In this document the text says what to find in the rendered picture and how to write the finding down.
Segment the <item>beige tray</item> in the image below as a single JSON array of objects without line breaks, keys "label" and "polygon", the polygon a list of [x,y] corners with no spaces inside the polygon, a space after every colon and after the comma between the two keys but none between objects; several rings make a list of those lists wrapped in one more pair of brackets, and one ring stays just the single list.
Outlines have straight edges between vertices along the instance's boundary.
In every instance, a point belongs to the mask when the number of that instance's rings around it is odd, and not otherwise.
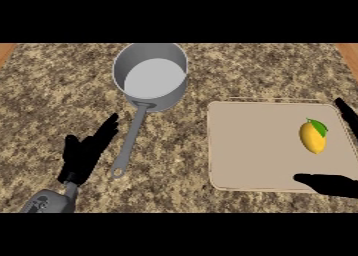
[{"label": "beige tray", "polygon": [[[300,126],[325,124],[327,146],[312,153]],[[212,102],[207,111],[209,176],[216,189],[309,193],[297,173],[358,180],[358,152],[339,109],[330,104]]]}]

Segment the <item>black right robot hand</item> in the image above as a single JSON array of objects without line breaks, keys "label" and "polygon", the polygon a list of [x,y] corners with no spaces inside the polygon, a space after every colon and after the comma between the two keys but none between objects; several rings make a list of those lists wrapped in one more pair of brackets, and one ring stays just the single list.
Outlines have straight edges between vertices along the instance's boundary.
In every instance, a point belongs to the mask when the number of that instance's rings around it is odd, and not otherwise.
[{"label": "black right robot hand", "polygon": [[[337,98],[334,103],[358,140],[358,114],[341,98]],[[293,179],[308,185],[322,195],[358,199],[358,180],[346,176],[297,173]]]}]

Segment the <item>yellow lemon with green leaf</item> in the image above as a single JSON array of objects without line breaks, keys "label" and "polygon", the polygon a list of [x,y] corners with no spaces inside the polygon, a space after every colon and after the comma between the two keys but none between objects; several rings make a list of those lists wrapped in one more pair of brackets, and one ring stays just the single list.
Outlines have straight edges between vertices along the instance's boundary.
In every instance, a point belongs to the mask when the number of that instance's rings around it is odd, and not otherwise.
[{"label": "yellow lemon with green leaf", "polygon": [[328,128],[325,124],[315,120],[306,119],[300,126],[299,136],[305,148],[313,153],[319,154],[327,146]]}]

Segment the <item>grey metal saucepan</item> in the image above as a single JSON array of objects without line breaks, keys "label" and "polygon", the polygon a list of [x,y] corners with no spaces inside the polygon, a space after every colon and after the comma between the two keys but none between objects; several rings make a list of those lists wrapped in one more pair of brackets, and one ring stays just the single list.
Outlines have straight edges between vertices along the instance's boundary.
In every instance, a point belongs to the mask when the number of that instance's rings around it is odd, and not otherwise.
[{"label": "grey metal saucepan", "polygon": [[181,101],[188,85],[188,57],[175,43],[133,43],[119,53],[113,79],[136,114],[119,156],[113,178],[126,173],[139,127],[148,112],[161,112]]}]

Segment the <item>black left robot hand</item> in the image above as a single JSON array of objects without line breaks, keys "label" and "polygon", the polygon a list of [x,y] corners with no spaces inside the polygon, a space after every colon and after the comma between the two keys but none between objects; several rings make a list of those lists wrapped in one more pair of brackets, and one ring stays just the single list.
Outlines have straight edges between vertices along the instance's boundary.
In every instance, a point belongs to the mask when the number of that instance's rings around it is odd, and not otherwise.
[{"label": "black left robot hand", "polygon": [[119,115],[113,114],[102,123],[96,133],[83,141],[74,135],[65,136],[64,166],[58,175],[61,183],[71,182],[80,186],[93,171],[101,154],[119,132]]}]

